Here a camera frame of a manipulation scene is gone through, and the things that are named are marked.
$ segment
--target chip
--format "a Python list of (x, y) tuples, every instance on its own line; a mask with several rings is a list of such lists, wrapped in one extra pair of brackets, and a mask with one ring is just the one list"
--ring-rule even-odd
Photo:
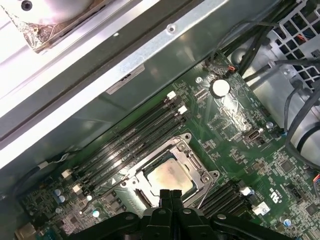
[(70, 222), (72, 224), (76, 224), (78, 222), (78, 220), (75, 217), (73, 217), (73, 218), (70, 219)]
[(310, 204), (306, 209), (307, 213), (310, 215), (310, 216), (313, 216), (315, 215), (317, 212), (318, 212), (318, 207), (317, 205), (315, 205), (314, 203)]
[(284, 163), (281, 164), (281, 168), (283, 169), (283, 171), (284, 171), (285, 173), (288, 173), (288, 172), (290, 172), (290, 171), (294, 168), (294, 166), (293, 166), (293, 164), (288, 160), (288, 161), (285, 161)]

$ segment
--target black cable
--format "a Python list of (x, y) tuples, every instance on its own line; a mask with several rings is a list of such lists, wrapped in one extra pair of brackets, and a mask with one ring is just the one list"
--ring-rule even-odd
[(293, 98), (293, 96), (299, 92), (299, 90), (301, 90), (303, 88), (303, 83), (301, 81), (296, 81), (294, 82), (294, 89), (293, 91), (289, 94), (289, 96), (286, 98), (285, 100), (285, 104), (284, 104), (284, 124), (283, 124), (283, 131), (285, 133), (288, 132), (288, 118), (289, 118), (289, 107), (290, 107), (290, 103), (291, 100)]
[(303, 107), (300, 109), (298, 114), (293, 119), (291, 126), (287, 132), (286, 138), (285, 138), (285, 147), (286, 150), (292, 154), (297, 160), (304, 162), (311, 168), (320, 171), (320, 166), (317, 164), (311, 162), (310, 160), (303, 157), (298, 150), (294, 147), (294, 145), (291, 143), (291, 139), (293, 135), (295, 134), (296, 130), (298, 129), (301, 122), (305, 119), (313, 105), (318, 101), (320, 98), (320, 84), (315, 88), (313, 94), (308, 98), (308, 100), (305, 102)]
[(217, 43), (215, 48), (212, 50), (212, 53), (211, 53), (211, 59), (212, 60), (215, 58), (215, 55), (216, 55), (217, 51), (225, 43), (226, 39), (230, 36), (230, 34), (232, 34), (237, 28), (239, 28), (241, 25), (244, 25), (244, 24), (269, 26), (270, 28), (279, 26), (276, 23), (266, 22), (266, 21), (243, 20), (243, 21), (238, 22), (229, 31), (227, 31), (225, 35), (223, 35), (223, 37), (219, 40), (219, 42)]
[[(278, 61), (274, 61), (274, 63), (275, 63), (275, 65), (293, 65), (293, 66), (309, 67), (309, 66), (314, 66), (314, 65), (320, 64), (320, 60), (319, 59), (316, 59), (316, 60), (315, 59), (302, 59), (302, 60), (291, 59), (291, 60), (278, 60)], [(255, 73), (253, 73), (252, 75), (247, 76), (243, 80), (246, 83), (248, 83), (251, 80), (261, 76), (262, 74), (267, 72), (269, 69), (271, 69), (271, 66), (269, 64), (267, 64), (267, 65), (263, 66), (262, 68), (260, 68)]]
[(296, 146), (296, 149), (299, 153), (301, 153), (302, 148), (304, 147), (306, 141), (310, 138), (311, 135), (316, 133), (317, 131), (320, 131), (320, 124), (315, 125), (313, 128), (311, 128), (309, 131), (307, 131), (299, 140), (298, 145)]
[(261, 76), (262, 74), (264, 74), (265, 72), (267, 72), (269, 69), (271, 68), (271, 66), (269, 64), (263, 66), (262, 68), (260, 68), (258, 71), (256, 71), (255, 73), (245, 77), (243, 80), (248, 83), (251, 80)]
[[(274, 15), (269, 16), (268, 22), (279, 22), (281, 19), (286, 17), (294, 8), (296, 8), (296, 1), (285, 1), (283, 4), (279, 4), (280, 10), (278, 10)], [(258, 50), (262, 46), (264, 40), (266, 39), (268, 33), (273, 29), (273, 27), (263, 27), (257, 36), (254, 38), (252, 44), (247, 50), (240, 62), (240, 67), (238, 73), (242, 76), (247, 69), (250, 67), (251, 63), (255, 59)]]
[(36, 166), (32, 168), (30, 171), (28, 171), (23, 177), (21, 177), (13, 186), (12, 190), (12, 196), (16, 197), (19, 189), (25, 184), (25, 182), (31, 178), (34, 174), (36, 174), (41, 168), (39, 166)]

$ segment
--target wire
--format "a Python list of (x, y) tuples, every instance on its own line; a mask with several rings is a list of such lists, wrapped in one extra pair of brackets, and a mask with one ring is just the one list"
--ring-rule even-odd
[(302, 148), (304, 147), (306, 141), (310, 138), (311, 135), (313, 135), (314, 133), (316, 133), (317, 131), (320, 131), (320, 124), (314, 126), (313, 128), (311, 128), (309, 131), (307, 131), (301, 138), (300, 141), (298, 143), (298, 145), (296, 146), (296, 149), (298, 150), (299, 153), (301, 153)]
[(25, 184), (25, 182), (31, 178), (34, 174), (36, 174), (41, 168), (36, 166), (28, 171), (23, 177), (21, 177), (13, 186), (12, 196), (15, 197), (19, 191), (19, 189)]
[(316, 197), (318, 199), (320, 199), (320, 193), (318, 191), (318, 183), (320, 183), (320, 179), (318, 179), (317, 181), (313, 182), (313, 187), (314, 187), (314, 192), (315, 192)]
[(40, 164), (38, 164), (38, 166), (32, 168), (30, 171), (28, 171), (25, 175), (23, 175), (13, 186), (12, 188), (12, 192), (11, 195), (15, 198), (17, 193), (19, 192), (19, 189), (22, 188), (22, 186), (25, 184), (25, 182), (31, 178), (34, 174), (36, 174), (37, 172), (39, 172), (41, 169), (46, 168), (47, 166), (49, 166), (50, 164), (57, 164), (57, 163), (62, 163), (64, 162), (69, 156), (70, 154), (74, 154), (79, 152), (79, 150), (77, 151), (71, 151), (71, 152), (62, 152), (59, 153), (55, 156), (53, 156), (52, 158), (50, 158), (49, 160), (43, 161)]
[(298, 150), (293, 146), (293, 144), (291, 143), (291, 139), (295, 134), (296, 130), (298, 129), (299, 125), (301, 124), (301, 122), (305, 119), (305, 117), (307, 116), (307, 114), (309, 113), (309, 111), (311, 110), (313, 105), (318, 101), (319, 98), (320, 98), (320, 84), (315, 88), (313, 94), (308, 98), (307, 101), (305, 101), (303, 107), (300, 109), (298, 114), (293, 119), (285, 138), (285, 147), (287, 151), (290, 154), (292, 154), (297, 160), (304, 162), (305, 164), (307, 164), (308, 166), (310, 166), (315, 170), (320, 170), (320, 166), (303, 157), (298, 152)]
[[(294, 8), (296, 8), (297, 3), (295, 1), (285, 1), (284, 4), (279, 4), (280, 10), (270, 14), (268, 22), (278, 22), (287, 16)], [(272, 27), (263, 27), (260, 32), (254, 38), (252, 44), (247, 50), (246, 54), (243, 56), (238, 73), (243, 76), (247, 69), (250, 67), (251, 63), (255, 59), (258, 50), (262, 46), (264, 40), (267, 38), (268, 33), (272, 30)]]
[[(297, 60), (297, 59), (291, 59), (291, 60), (277, 60), (274, 61), (275, 65), (293, 65), (293, 66), (314, 66), (320, 64), (320, 59), (302, 59), (302, 60)], [(258, 71), (253, 73), (252, 75), (247, 76), (243, 80), (248, 83), (251, 80), (261, 76), (265, 72), (267, 72), (269, 69), (271, 69), (271, 66), (269, 64), (263, 66), (260, 68)]]
[(252, 21), (252, 20), (243, 20), (238, 22), (236, 25), (234, 25), (229, 31), (226, 32), (226, 34), (220, 39), (220, 41), (217, 43), (215, 48), (213, 49), (211, 53), (211, 59), (213, 60), (215, 58), (215, 55), (217, 51), (220, 49), (220, 47), (225, 43), (226, 39), (232, 34), (237, 28), (239, 28), (241, 25), (249, 24), (249, 25), (260, 25), (260, 26), (272, 26), (272, 27), (278, 27), (279, 25), (272, 22), (266, 22), (266, 21)]
[(295, 86), (293, 91), (289, 94), (289, 96), (285, 100), (284, 104), (284, 124), (283, 131), (285, 133), (288, 132), (288, 118), (289, 118), (289, 107), (293, 96), (298, 93), (303, 88), (303, 83), (301, 81), (295, 82)]
[(203, 198), (202, 198), (201, 202), (199, 203), (197, 209), (200, 209), (200, 207), (202, 206), (202, 203), (203, 203), (204, 200), (206, 199), (208, 193), (210, 192), (210, 189), (213, 187), (214, 184), (215, 184), (214, 181), (212, 181), (212, 182), (210, 183), (210, 185), (208, 186), (208, 189), (205, 191), (205, 193), (204, 193), (204, 195), (203, 195)]
[(84, 208), (80, 211), (80, 214), (83, 214), (85, 212), (85, 210), (88, 209), (88, 207), (90, 206), (91, 203), (93, 203), (96, 200), (99, 200), (101, 198), (103, 198), (104, 196), (109, 195), (116, 187), (118, 187), (120, 184), (122, 184), (123, 182), (127, 181), (128, 177), (122, 179), (121, 181), (119, 181), (118, 183), (114, 184), (111, 188), (109, 188), (106, 192), (95, 196), (91, 201), (88, 201), (87, 204), (84, 206)]

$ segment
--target metal panel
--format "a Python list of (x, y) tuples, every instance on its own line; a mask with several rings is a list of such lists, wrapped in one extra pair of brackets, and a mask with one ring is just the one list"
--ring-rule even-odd
[[(294, 15), (299, 14), (301, 9), (303, 9), (306, 5), (306, 1), (302, 2), (294, 11), (292, 11), (286, 18), (284, 18), (280, 23), (283, 25), (287, 21), (289, 21)], [(316, 18), (312, 21), (312, 23), (317, 23), (319, 20), (317, 19), (318, 15), (315, 15)], [(279, 35), (274, 31), (271, 31), (268, 34), (268, 38), (270, 39), (270, 45), (262, 46), (258, 51), (258, 54), (253, 61), (251, 67), (248, 69), (245, 77), (253, 74), (263, 66), (267, 65), (270, 61), (276, 60), (285, 60), (287, 57), (280, 50), (279, 46), (283, 46), (283, 43), (287, 43), (290, 40), (297, 37), (300, 33), (302, 34), (308, 26), (302, 28), (302, 31), (297, 31), (293, 36), (291, 36), (288, 31), (283, 28), (284, 33), (286, 34), (285, 39), (280, 39)], [(297, 49), (300, 49), (306, 58), (313, 58), (311, 52), (316, 49), (320, 49), (320, 41), (319, 35), (316, 35), (313, 39), (307, 40), (304, 44), (298, 45), (292, 50), (289, 49), (289, 52), (286, 55), (290, 55), (295, 52)], [(242, 55), (246, 52), (246, 49), (249, 47), (250, 42), (247, 42), (239, 49), (237, 49), (232, 55), (231, 59), (234, 63), (239, 63)], [(261, 77), (257, 77), (256, 79), (249, 82), (251, 89), (263, 103), (263, 105), (267, 108), (267, 110), (271, 113), (272, 117), (275, 119), (277, 124), (280, 127), (284, 126), (284, 107), (285, 102), (288, 95), (293, 91), (292, 81), (304, 81), (300, 74), (298, 74), (297, 70), (291, 65), (284, 65), (281, 67), (274, 67), (267, 74), (262, 75)], [(288, 114), (288, 125), (290, 126), (294, 117), (297, 115), (298, 111), (304, 105), (306, 100), (305, 95), (296, 94), (293, 96), (290, 104), (289, 114)], [(307, 117), (301, 123), (299, 128), (297, 129), (295, 135), (292, 138), (292, 143), (297, 145), (300, 138), (303, 136), (305, 132), (307, 132), (313, 125), (318, 122), (320, 119), (319, 107), (313, 107), (313, 109), (309, 112)], [(310, 161), (320, 165), (320, 132), (316, 132), (313, 134), (309, 140), (306, 142), (305, 147), (302, 150), (302, 155), (305, 156)]]
[[(270, 3), (274, 1), (270, 0), (261, 4), (255, 0), (245, 0), (241, 3), (236, 0), (225, 2), (210, 0), (200, 4), (175, 23), (177, 31), (190, 28), (191, 23), (197, 23), (195, 27), (178, 38), (166, 31), (162, 32), (157, 36), (159, 38), (154, 38), (147, 46), (155, 46), (157, 39), (161, 39), (159, 43), (162, 45), (166, 45), (164, 41), (174, 39), (175, 41), (156, 55), (154, 55), (156, 50), (154, 48), (140, 48), (140, 51), (144, 50), (140, 52), (140, 56), (145, 56), (144, 58), (129, 56), (32, 128), (32, 131), (19, 137), (15, 142), (16, 145), (9, 145), (8, 148), (3, 149), (0, 155), (3, 159), (2, 164), (5, 165), (5, 161), (15, 158), (20, 155), (20, 151), (32, 146), (0, 171), (0, 176), (6, 176), (5, 183), (0, 181), (2, 186), (5, 184), (4, 188), (9, 187), (26, 169), (70, 146), (85, 146), (207, 56), (218, 39), (235, 23), (251, 16), (257, 16), (259, 12), (270, 6)], [(190, 18), (191, 23), (185, 20), (185, 17)], [(124, 77), (149, 58), (146, 56), (147, 49), (154, 57), (144, 63), (145, 71), (116, 93), (112, 95), (103, 93), (116, 82), (116, 79), (119, 79), (117, 76)]]

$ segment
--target black dimm slot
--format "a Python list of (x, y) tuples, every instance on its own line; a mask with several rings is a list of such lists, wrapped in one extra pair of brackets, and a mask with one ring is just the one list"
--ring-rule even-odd
[[(136, 148), (139, 147), (139, 145), (145, 144), (145, 142), (143, 141), (150, 141), (151, 138), (153, 138), (153, 134), (155, 132), (157, 132), (158, 130), (160, 130), (161, 128), (163, 128), (166, 124), (168, 124), (169, 122), (171, 122), (173, 119), (175, 118), (174, 115), (171, 115), (168, 119), (166, 119), (164, 122), (162, 122), (160, 125), (156, 126), (156, 128), (152, 131), (149, 132), (149, 135), (147, 137), (147, 139), (139, 139), (137, 142), (135, 142), (132, 146), (130, 146), (130, 148)], [(91, 174), (92, 177), (88, 177), (87, 179), (91, 180), (94, 179), (95, 177), (99, 176), (99, 174), (103, 173), (105, 170), (107, 170), (108, 168), (110, 168), (112, 165), (114, 165), (117, 161), (120, 161), (122, 158), (124, 158), (126, 155), (128, 155), (128, 152), (124, 151), (121, 152), (117, 157), (115, 157), (114, 159), (112, 159), (111, 161), (109, 161), (107, 164), (105, 164), (103, 167), (99, 168), (98, 171), (93, 172)]]
[(205, 198), (205, 200), (203, 201), (202, 206), (204, 207), (207, 203), (210, 203), (213, 199), (215, 199), (217, 196), (221, 195), (223, 192), (225, 192), (227, 189), (229, 189), (234, 184), (235, 183), (232, 180), (228, 181), (225, 185), (223, 185), (218, 190), (216, 190), (215, 192), (213, 192), (209, 196), (207, 196)]
[[(150, 110), (148, 110), (143, 116), (141, 116), (140, 118), (138, 118), (137, 120), (135, 120), (134, 122), (132, 122), (129, 126), (125, 127), (124, 129), (122, 129), (120, 132), (118, 132), (116, 134), (116, 136), (114, 136), (111, 140), (109, 140), (107, 143), (105, 143), (104, 145), (102, 145), (99, 149), (97, 149), (96, 151), (94, 151), (92, 154), (90, 154), (90, 156), (88, 156), (88, 159), (92, 159), (94, 158), (96, 155), (102, 153), (106, 148), (108, 148), (110, 145), (114, 144), (118, 138), (122, 135), (124, 135), (125, 133), (129, 133), (130, 131), (132, 131), (137, 125), (143, 123), (143, 121), (145, 121), (147, 118), (149, 118), (151, 115), (153, 115), (154, 113), (156, 113), (159, 109), (161, 109), (162, 107), (164, 107), (167, 104), (170, 104), (173, 100), (169, 101), (169, 102), (165, 102), (165, 101), (161, 101), (159, 102), (157, 105), (155, 105), (154, 107), (152, 107)], [(86, 164), (88, 164), (88, 161), (83, 161), (82, 163), (80, 163), (77, 168), (81, 168), (84, 167)]]
[(222, 209), (225, 206), (231, 204), (231, 202), (234, 201), (234, 199), (235, 199), (234, 193), (227, 194), (224, 197), (220, 198), (219, 201), (216, 201), (212, 203), (209, 207), (205, 208), (203, 210), (203, 213), (206, 214), (211, 211), (217, 212), (219, 209)]
[(85, 169), (86, 174), (92, 174), (94, 173), (94, 171), (88, 172), (90, 169), (92, 169), (93, 167), (97, 167), (97, 165), (102, 164), (103, 160), (106, 160), (107, 158), (110, 158), (112, 155), (114, 155), (115, 153), (121, 151), (122, 149), (125, 150), (126, 145), (128, 145), (130, 142), (134, 141), (135, 138), (139, 137), (139, 135), (143, 135), (145, 132), (148, 132), (151, 130), (151, 128), (153, 128), (155, 125), (159, 124), (161, 121), (165, 120), (166, 117), (170, 116), (170, 113), (174, 113), (174, 111), (165, 111), (164, 113), (161, 113), (161, 116), (163, 117), (162, 119), (158, 119), (156, 122), (154, 122), (154, 120), (152, 119), (150, 121), (150, 123), (145, 126), (144, 128), (140, 128), (138, 131), (134, 132), (133, 135), (130, 135), (127, 139), (123, 140), (122, 142), (120, 142), (118, 145), (116, 145), (114, 148), (112, 148), (111, 150), (109, 150), (103, 157), (99, 158), (98, 161), (95, 161), (94, 164), (90, 167), (87, 167)]
[[(176, 124), (174, 124), (170, 129), (166, 130), (164, 133), (162, 132), (162, 136), (161, 138), (163, 139), (167, 134), (169, 134), (170, 132), (172, 132), (174, 129), (176, 129), (179, 125), (181, 124), (181, 119), (179, 122), (177, 122)], [(155, 144), (155, 142), (151, 142), (149, 144), (147, 144), (143, 149), (141, 149), (139, 151), (139, 153), (136, 156), (132, 156), (129, 159), (126, 159), (123, 163), (121, 163), (119, 166), (115, 167), (114, 169), (112, 169), (110, 172), (108, 172), (107, 176), (105, 176), (102, 180), (100, 180), (98, 183), (96, 183), (94, 185), (94, 188), (98, 187), (99, 185), (105, 183), (108, 179), (110, 179), (113, 175), (115, 175), (116, 173), (118, 173), (121, 169), (123, 169), (124, 167), (126, 167), (128, 164), (130, 164), (133, 160), (138, 159), (140, 157), (140, 155), (143, 155), (144, 151), (149, 149), (150, 146), (152, 146), (152, 144)]]
[(202, 207), (200, 209), (202, 211), (206, 211), (208, 208), (211, 208), (212, 206), (217, 206), (217, 205), (225, 202), (226, 200), (230, 199), (234, 194), (235, 194), (235, 192), (233, 191), (232, 188), (226, 189), (226, 190), (224, 190), (223, 193), (220, 193), (215, 198), (211, 199), (211, 201), (208, 202), (206, 205), (202, 205)]
[(227, 213), (227, 214), (235, 214), (236, 212), (238, 212), (241, 208), (244, 207), (244, 203), (242, 200), (239, 201), (235, 201), (232, 204), (224, 206), (224, 207), (220, 207), (217, 209), (213, 209), (207, 213), (204, 214), (204, 216), (206, 218), (210, 218), (212, 217), (214, 214), (221, 212), (221, 213)]

